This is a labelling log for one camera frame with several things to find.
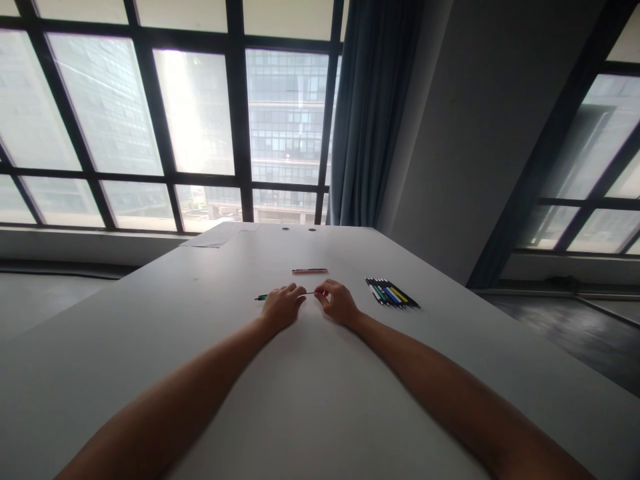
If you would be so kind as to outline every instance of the window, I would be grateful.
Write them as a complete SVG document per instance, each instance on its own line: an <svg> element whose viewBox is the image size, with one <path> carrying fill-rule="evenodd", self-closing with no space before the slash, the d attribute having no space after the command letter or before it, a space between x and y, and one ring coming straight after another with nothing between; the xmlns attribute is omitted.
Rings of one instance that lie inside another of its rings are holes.
<svg viewBox="0 0 640 480"><path fill-rule="evenodd" d="M45 177L22 180L46 224L105 226L86 180Z"/></svg>
<svg viewBox="0 0 640 480"><path fill-rule="evenodd" d="M640 255L640 6L573 118L518 247Z"/></svg>
<svg viewBox="0 0 640 480"><path fill-rule="evenodd" d="M0 0L0 225L325 222L348 2L177 5Z"/></svg>
<svg viewBox="0 0 640 480"><path fill-rule="evenodd" d="M295 183L318 184L328 65L328 55L247 50L251 164L275 168L254 180L294 183L295 168Z"/></svg>
<svg viewBox="0 0 640 480"><path fill-rule="evenodd" d="M224 55L153 52L178 171L233 175Z"/></svg>

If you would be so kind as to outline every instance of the curtain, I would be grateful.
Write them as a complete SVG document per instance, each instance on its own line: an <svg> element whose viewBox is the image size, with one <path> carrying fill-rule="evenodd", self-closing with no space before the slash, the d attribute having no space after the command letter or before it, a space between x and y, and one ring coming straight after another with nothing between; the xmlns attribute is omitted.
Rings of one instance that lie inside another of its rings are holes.
<svg viewBox="0 0 640 480"><path fill-rule="evenodd" d="M374 227L400 127L423 0L351 0L333 131L329 225Z"/></svg>

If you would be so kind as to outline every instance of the gray floor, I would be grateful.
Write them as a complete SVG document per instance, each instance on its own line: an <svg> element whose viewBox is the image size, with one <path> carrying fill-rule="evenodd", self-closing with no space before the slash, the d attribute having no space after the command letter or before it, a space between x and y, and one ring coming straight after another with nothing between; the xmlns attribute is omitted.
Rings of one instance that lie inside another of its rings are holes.
<svg viewBox="0 0 640 480"><path fill-rule="evenodd" d="M572 299L511 295L483 298L640 398L640 327ZM598 304L640 321L640 303Z"/></svg>
<svg viewBox="0 0 640 480"><path fill-rule="evenodd" d="M93 295L113 280L0 273L0 343Z"/></svg>

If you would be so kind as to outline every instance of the right hand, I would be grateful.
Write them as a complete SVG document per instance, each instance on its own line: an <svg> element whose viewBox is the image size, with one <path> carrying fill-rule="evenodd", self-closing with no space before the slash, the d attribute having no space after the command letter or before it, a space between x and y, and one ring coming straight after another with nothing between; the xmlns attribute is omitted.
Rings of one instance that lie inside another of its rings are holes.
<svg viewBox="0 0 640 480"><path fill-rule="evenodd" d="M322 305L322 310L340 325L348 327L362 315L355 306L349 290L336 280L326 279L315 288L314 292L314 296Z"/></svg>

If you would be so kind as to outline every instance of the paper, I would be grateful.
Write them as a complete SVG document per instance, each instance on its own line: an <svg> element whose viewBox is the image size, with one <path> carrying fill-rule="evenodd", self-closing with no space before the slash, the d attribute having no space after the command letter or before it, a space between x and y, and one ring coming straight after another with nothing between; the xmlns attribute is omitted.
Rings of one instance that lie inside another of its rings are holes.
<svg viewBox="0 0 640 480"><path fill-rule="evenodd" d="M259 223L246 222L222 222L211 230L201 233L193 240L184 242L182 247L202 247L202 248L220 248L226 242L234 238L242 231L254 231L260 226Z"/></svg>

